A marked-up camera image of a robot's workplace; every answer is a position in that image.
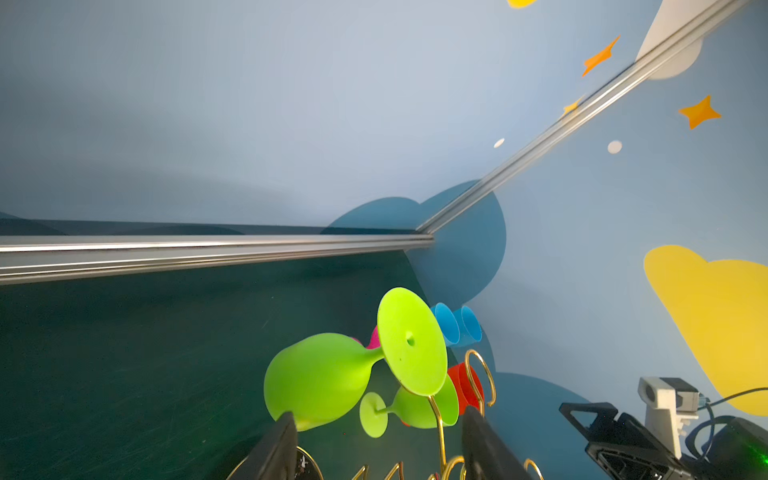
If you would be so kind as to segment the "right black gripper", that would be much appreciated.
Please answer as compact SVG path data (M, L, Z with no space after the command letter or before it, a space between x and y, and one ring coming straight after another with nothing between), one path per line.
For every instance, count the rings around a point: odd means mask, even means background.
M559 412L587 441L587 455L611 479L695 479L641 423L611 403L562 403Z

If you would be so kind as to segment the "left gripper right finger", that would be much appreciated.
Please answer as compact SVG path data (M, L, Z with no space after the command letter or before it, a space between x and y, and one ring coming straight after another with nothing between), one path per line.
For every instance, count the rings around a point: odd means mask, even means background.
M467 480L531 479L523 463L472 406L463 415L461 445Z

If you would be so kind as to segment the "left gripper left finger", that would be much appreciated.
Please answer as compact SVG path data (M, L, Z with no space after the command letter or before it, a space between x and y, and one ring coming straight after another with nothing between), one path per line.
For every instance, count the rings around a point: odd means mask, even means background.
M229 474L227 480L294 479L297 447L298 431L294 415L285 412Z

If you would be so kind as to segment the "green wine glass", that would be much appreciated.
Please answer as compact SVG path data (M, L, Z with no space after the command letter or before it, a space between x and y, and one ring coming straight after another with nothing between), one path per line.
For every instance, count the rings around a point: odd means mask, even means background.
M449 376L434 396L444 426L453 426L459 418L459 399ZM437 417L427 396L416 395L400 387L389 405L375 392L367 392L361 399L359 419L365 433L372 438L381 437L387 429L389 415L396 415L407 426L434 429Z
M381 360L409 392L437 394L448 362L430 307L416 293L396 287L382 297L376 321L380 346L375 349L348 335L320 333L277 353L263 382L272 419L290 413L299 431L340 419L363 398L373 366Z

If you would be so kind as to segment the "red wine glass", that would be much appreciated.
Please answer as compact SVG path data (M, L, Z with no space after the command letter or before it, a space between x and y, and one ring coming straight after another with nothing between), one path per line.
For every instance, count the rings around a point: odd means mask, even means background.
M459 400L459 415L463 415L468 406L480 408L480 401L472 388L472 382L467 375L466 365L457 364L450 367L447 373L454 384Z

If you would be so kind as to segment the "green wine glass back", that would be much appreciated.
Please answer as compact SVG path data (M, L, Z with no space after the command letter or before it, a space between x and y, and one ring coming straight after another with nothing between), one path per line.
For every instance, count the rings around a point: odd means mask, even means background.
M380 346L375 349L348 335L320 333L277 353L263 382L272 419L290 413L299 431L340 419L363 398L373 366L381 360L409 392L437 394L448 362L430 307L416 293L396 287L382 297L376 321Z

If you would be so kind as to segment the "blue wine glass front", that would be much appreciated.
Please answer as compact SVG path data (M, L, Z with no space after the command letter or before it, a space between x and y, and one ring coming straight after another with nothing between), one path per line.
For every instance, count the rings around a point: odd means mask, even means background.
M456 345L461 338L461 332L454 312L444 303L435 304L431 311L440 327L445 344L448 347Z

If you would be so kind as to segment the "blue wine glass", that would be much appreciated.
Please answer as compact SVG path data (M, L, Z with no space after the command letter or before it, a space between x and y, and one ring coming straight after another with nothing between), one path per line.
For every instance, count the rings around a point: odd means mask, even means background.
M482 327L470 307L462 306L454 311L454 315L460 333L459 341L455 344L456 347L466 347L482 340Z
M440 327L445 344L448 347L456 345L461 338L461 332L454 312L444 303L435 304L431 311Z

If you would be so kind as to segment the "pink wine glass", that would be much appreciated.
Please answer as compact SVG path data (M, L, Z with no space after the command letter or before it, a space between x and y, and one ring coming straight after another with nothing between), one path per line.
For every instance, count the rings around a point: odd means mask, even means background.
M365 348L369 349L369 350L374 350L374 349L378 349L380 346L381 346L381 343L380 343L380 338L379 338L379 331L378 331L378 328L375 327L372 330L369 342L365 346Z

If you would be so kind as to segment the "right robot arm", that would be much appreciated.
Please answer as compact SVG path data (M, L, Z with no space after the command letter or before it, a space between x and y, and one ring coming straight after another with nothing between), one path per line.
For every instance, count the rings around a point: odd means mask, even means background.
M612 479L765 479L767 430L742 417L716 416L714 408L766 390L712 401L680 378L642 377L643 421L608 402L563 403L559 411Z

